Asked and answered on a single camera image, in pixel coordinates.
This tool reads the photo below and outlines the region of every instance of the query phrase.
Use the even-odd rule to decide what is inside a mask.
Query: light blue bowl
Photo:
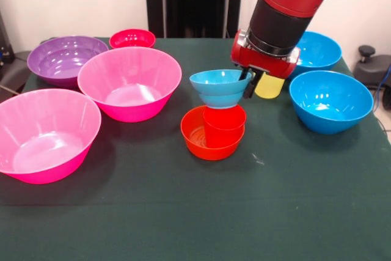
[[[231,108],[238,104],[251,79],[248,73],[239,81],[240,75],[241,70],[208,70],[192,75],[190,83],[210,108]]]
[[[342,56],[336,41],[315,32],[304,32],[297,47],[300,48],[299,62],[290,79],[312,70],[330,70]]]
[[[289,92],[299,118],[310,130],[321,134],[353,127],[373,107],[372,94],[358,80],[326,70],[295,77]]]

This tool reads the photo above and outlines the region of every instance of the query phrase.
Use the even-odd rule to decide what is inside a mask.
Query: red bowl
[[[206,106],[193,108],[181,121],[181,131],[188,149],[195,156],[204,160],[222,160],[231,156],[238,148],[244,136],[245,127],[241,136],[233,144],[221,148],[208,148],[205,142],[205,129],[203,127],[203,112]]]
[[[109,40],[113,49],[130,46],[152,48],[155,42],[156,37],[152,32],[141,29],[127,29],[117,32]]]

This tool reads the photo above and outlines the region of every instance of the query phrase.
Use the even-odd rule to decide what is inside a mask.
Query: pink bowl
[[[0,104],[0,172],[51,183],[77,170],[99,132],[101,114],[83,94],[27,92]]]
[[[141,29],[127,29],[111,36],[109,43],[111,48],[129,46],[153,47],[156,37],[152,32]]]
[[[109,117],[141,122],[162,110],[181,77],[179,63],[167,53],[126,47],[87,61],[79,72],[78,84]]]

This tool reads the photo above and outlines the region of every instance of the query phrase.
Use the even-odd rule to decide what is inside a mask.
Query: magenta bowl
[[[100,125],[97,105],[76,91],[8,99],[0,104],[0,172],[33,184],[61,180],[82,164]]]
[[[142,29],[127,29],[115,33],[111,36],[110,46],[115,48],[139,46],[152,48],[156,42],[156,37],[152,32]]]
[[[109,117],[141,122],[163,109],[181,78],[179,63],[167,53],[125,47],[87,61],[79,72],[78,84]]]
[[[48,84],[75,88],[80,68],[92,57],[109,50],[101,40],[67,36],[46,41],[31,51],[29,69]]]

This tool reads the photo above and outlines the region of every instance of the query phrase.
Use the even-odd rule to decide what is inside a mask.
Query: plastic bowl
[[[141,29],[127,29],[111,36],[109,43],[112,48],[129,46],[153,47],[156,37],[152,32]]]
[[[54,38],[31,51],[27,66],[48,84],[74,88],[78,86],[78,73],[86,61],[108,49],[103,41],[92,37]]]
[[[86,62],[79,72],[78,84],[109,117],[141,122],[162,110],[181,77],[179,63],[167,53],[126,47]]]
[[[331,70],[342,56],[336,41],[315,32],[304,32],[297,47],[300,48],[300,58],[290,79],[312,70]]]
[[[0,104],[0,172],[51,183],[77,170],[99,132],[101,114],[83,94],[27,92]]]
[[[208,70],[195,73],[190,83],[199,93],[201,100],[210,108],[231,108],[238,104],[250,79],[239,81],[241,70]]]
[[[312,131],[335,134],[367,116],[373,107],[369,90],[358,80],[325,70],[297,76],[290,95],[299,118]]]
[[[245,127],[243,126],[241,136],[233,144],[221,148],[208,148],[206,147],[205,129],[203,127],[205,108],[206,106],[199,106],[185,114],[181,121],[182,135],[189,151],[196,157],[211,161],[223,160],[231,156],[238,148],[244,136]]]

